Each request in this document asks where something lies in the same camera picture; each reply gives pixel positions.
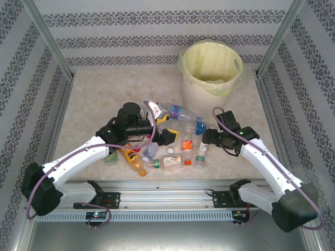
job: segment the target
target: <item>floor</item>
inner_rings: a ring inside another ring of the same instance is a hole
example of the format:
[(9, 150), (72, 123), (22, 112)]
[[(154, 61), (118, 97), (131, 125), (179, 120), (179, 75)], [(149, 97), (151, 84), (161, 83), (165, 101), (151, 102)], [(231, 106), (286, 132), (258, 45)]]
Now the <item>floor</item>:
[[(143, 100), (182, 104), (182, 74), (175, 69), (78, 71), (59, 136), (54, 159), (76, 149), (104, 126), (125, 102), (142, 104)], [(243, 85), (234, 90), (224, 106), (232, 110), (242, 127), (251, 126), (275, 155), (269, 126), (265, 118), (251, 69), (246, 71)], [(200, 137), (195, 139), (196, 147)], [(166, 153), (161, 147), (156, 157)], [(213, 180), (262, 178), (243, 157), (231, 157), (211, 145), (206, 157), (206, 168), (193, 166), (182, 169), (147, 170), (140, 177), (132, 171), (118, 153), (117, 166), (106, 166), (101, 159), (77, 173), (71, 180)]]

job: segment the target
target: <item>cable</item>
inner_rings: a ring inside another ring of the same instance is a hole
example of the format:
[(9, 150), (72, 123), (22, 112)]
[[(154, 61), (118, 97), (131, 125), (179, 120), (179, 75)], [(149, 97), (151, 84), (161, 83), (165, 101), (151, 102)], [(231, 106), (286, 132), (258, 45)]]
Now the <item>cable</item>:
[(238, 157), (238, 156), (239, 156), (238, 153), (233, 154), (233, 153), (228, 152), (227, 149), (225, 149), (224, 147), (223, 147), (222, 149), (223, 149), (227, 154), (229, 154), (230, 156), (233, 156), (233, 157)]
[(268, 152), (264, 151), (263, 149), (261, 149), (259, 146), (257, 146), (256, 144), (250, 142), (249, 140), (246, 140), (245, 138), (241, 137), (240, 135), (238, 135), (237, 133), (234, 133), (233, 131), (231, 131), (229, 128), (227, 128), (215, 115), (215, 110), (220, 109), (222, 112), (225, 112), (221, 107), (214, 107), (212, 110), (212, 114), (216, 120), (216, 122), (222, 126), (224, 128), (224, 130), (226, 130), (227, 132), (229, 132), (231, 135), (235, 136), (236, 138), (242, 140), (243, 142), (246, 142), (247, 144), (250, 144), (251, 146), (253, 146), (254, 148), (256, 148), (258, 151), (260, 151), (262, 154), (264, 154), (269, 161), (278, 169), (278, 171), (292, 184), (292, 186), (298, 190), (298, 192), (310, 203), (310, 205), (314, 208), (314, 210), (318, 213), (318, 215), (320, 216), (320, 220), (321, 223), (319, 226), (317, 227), (309, 227), (309, 226), (301, 226), (303, 229), (307, 229), (307, 230), (320, 230), (325, 226), (325, 218), (323, 217), (320, 209), (315, 205), (315, 203), (298, 187), (297, 184), (295, 184), (290, 177), (288, 176), (288, 174), (286, 174), (281, 167), (276, 163), (276, 161), (268, 154)]
[(128, 142), (141, 142), (144, 140), (146, 136), (144, 135), (143, 138), (141, 140), (128, 140)]
[(98, 226), (92, 226), (92, 225), (90, 225), (91, 220), (94, 219), (94, 218), (89, 218), (88, 223), (87, 223), (87, 225), (88, 225), (89, 228), (93, 227), (93, 228), (97, 229), (99, 227), (102, 227), (102, 226), (106, 225), (110, 221), (110, 219), (111, 219), (111, 211), (108, 208), (106, 208), (106, 207), (102, 207), (102, 206), (98, 206), (98, 205), (93, 205), (93, 204), (86, 203), (86, 202), (77, 202), (77, 204), (81, 204), (81, 205), (84, 205), (84, 206), (89, 206), (89, 207), (92, 207), (92, 208), (105, 209), (108, 212), (108, 219), (106, 221), (104, 221), (103, 223), (101, 223), (100, 225), (98, 225)]
[[(28, 200), (28, 204), (27, 204), (27, 211), (26, 211), (26, 217), (27, 219), (29, 220), (32, 220), (34, 219), (37, 214), (34, 214), (33, 216), (30, 216), (30, 209), (31, 209), (31, 203), (32, 203), (32, 200), (35, 196), (35, 193), (37, 191), (37, 189), (39, 188), (39, 186), (41, 185), (41, 183), (43, 182), (43, 180), (49, 175), (51, 174), (53, 171), (55, 171), (60, 165), (64, 164), (66, 161), (68, 161), (69, 159), (71, 159), (73, 156), (76, 156), (78, 153), (81, 153), (81, 152), (84, 152), (84, 151), (88, 151), (89, 149), (92, 149), (92, 148), (96, 148), (96, 147), (101, 147), (101, 146), (105, 146), (105, 147), (117, 147), (117, 148), (124, 148), (124, 149), (138, 149), (138, 148), (142, 148), (142, 147), (145, 147), (147, 145), (149, 145), (155, 135), (155, 132), (156, 132), (156, 121), (155, 121), (155, 116), (153, 114), (153, 111), (151, 109), (151, 107), (149, 106), (149, 102), (148, 101), (144, 101), (143, 103), (145, 103), (145, 105), (149, 108), (149, 111), (150, 111), (150, 114), (151, 114), (151, 117), (152, 117), (152, 134), (151, 134), (151, 137), (149, 138), (149, 140), (141, 145), (141, 146), (136, 146), (136, 147), (132, 147), (132, 146), (125, 146), (125, 145), (115, 145), (115, 144), (96, 144), (96, 145), (90, 145), (88, 147), (84, 147), (82, 149), (79, 149), (78, 151), (70, 154), (69, 156), (67, 156), (66, 158), (62, 159), (61, 161), (59, 161), (55, 166), (53, 166), (49, 171), (47, 171), (40, 179), (39, 181), (36, 183), (36, 185), (34, 186), (31, 194), (30, 194), (30, 197), (29, 197), (29, 200)], [(97, 207), (97, 208), (101, 208), (100, 206), (98, 205), (92, 205), (94, 207)]]

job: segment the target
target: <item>trash bin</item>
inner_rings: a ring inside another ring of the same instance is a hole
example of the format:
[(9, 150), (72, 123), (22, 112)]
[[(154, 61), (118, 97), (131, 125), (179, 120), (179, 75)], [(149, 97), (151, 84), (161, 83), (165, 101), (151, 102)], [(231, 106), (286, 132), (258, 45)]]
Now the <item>trash bin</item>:
[(241, 57), (225, 44), (203, 40), (179, 54), (184, 74), (183, 105), (204, 119), (212, 118), (230, 92), (240, 85), (244, 69)]

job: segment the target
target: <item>patterned wallpaper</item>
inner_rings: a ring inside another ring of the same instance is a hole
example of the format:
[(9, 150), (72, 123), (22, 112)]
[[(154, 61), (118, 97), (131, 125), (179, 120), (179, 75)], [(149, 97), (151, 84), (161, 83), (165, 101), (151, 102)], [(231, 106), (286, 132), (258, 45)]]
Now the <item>patterned wallpaper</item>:
[(25, 168), (46, 159), (67, 79), (19, 0), (0, 1), (0, 250), (26, 199)]
[(219, 40), (256, 69), (292, 0), (36, 1), (73, 71), (176, 67), (196, 41)]
[(335, 6), (307, 1), (263, 76), (293, 172), (319, 190), (326, 250), (335, 250)]

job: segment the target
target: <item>yellow bottle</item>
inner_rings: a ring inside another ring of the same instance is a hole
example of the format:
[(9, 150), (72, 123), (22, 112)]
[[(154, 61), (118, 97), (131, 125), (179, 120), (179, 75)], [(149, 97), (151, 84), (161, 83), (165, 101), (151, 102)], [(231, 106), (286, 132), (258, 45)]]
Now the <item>yellow bottle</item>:
[(126, 161), (133, 170), (139, 172), (142, 177), (147, 174), (147, 172), (144, 170), (143, 161), (138, 157), (133, 149), (120, 148), (119, 151), (125, 157)]

